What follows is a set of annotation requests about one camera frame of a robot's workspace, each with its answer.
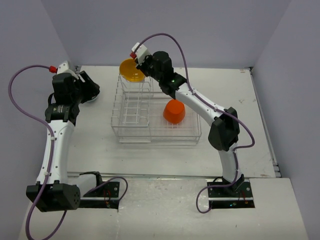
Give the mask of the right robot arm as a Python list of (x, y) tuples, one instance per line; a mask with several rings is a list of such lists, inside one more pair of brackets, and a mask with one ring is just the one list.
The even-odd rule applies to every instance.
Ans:
[(196, 96), (194, 88), (189, 88), (187, 79), (176, 73), (172, 60), (165, 51), (151, 54), (147, 49), (135, 51), (136, 68), (158, 82), (162, 92), (178, 100), (195, 111), (210, 126), (208, 141), (215, 148), (222, 165), (223, 191), (233, 197), (241, 191), (244, 176), (240, 171), (236, 154), (240, 133), (239, 123), (234, 119), (237, 111), (230, 107), (225, 109), (209, 100), (205, 104)]

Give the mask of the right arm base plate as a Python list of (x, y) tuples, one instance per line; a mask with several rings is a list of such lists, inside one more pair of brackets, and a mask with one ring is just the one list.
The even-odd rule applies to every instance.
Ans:
[(253, 209), (255, 208), (251, 183), (248, 179), (236, 191), (227, 191), (222, 187), (210, 187), (207, 190), (211, 209)]

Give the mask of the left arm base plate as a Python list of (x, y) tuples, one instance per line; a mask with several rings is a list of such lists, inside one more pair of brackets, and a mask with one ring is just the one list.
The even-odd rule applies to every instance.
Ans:
[(87, 209), (118, 209), (119, 181), (111, 181), (103, 187), (86, 193), (80, 199), (79, 208)]

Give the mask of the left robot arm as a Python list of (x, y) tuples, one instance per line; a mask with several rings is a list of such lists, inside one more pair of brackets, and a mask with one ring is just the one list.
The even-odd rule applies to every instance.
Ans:
[(48, 97), (45, 123), (48, 125), (44, 158), (34, 185), (26, 188), (26, 196), (41, 212), (76, 210), (81, 197), (90, 193), (97, 197), (104, 184), (98, 171), (81, 173), (68, 181), (67, 166), (72, 134), (79, 105), (94, 100), (100, 87), (85, 71), (58, 73), (52, 78), (53, 93)]

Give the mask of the mint green bowl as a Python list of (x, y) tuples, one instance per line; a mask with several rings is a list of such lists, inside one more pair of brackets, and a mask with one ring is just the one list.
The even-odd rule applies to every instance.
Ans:
[(98, 99), (99, 99), (99, 96), (97, 95), (97, 96), (93, 97), (91, 100), (88, 100), (86, 103), (87, 103), (87, 104), (93, 104), (93, 103), (95, 103)]

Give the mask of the yellow bowl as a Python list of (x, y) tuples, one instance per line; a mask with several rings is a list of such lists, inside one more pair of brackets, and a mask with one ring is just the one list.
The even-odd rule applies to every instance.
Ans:
[(119, 73), (129, 82), (142, 82), (145, 79), (145, 75), (136, 68), (136, 62), (132, 58), (128, 58), (120, 64)]

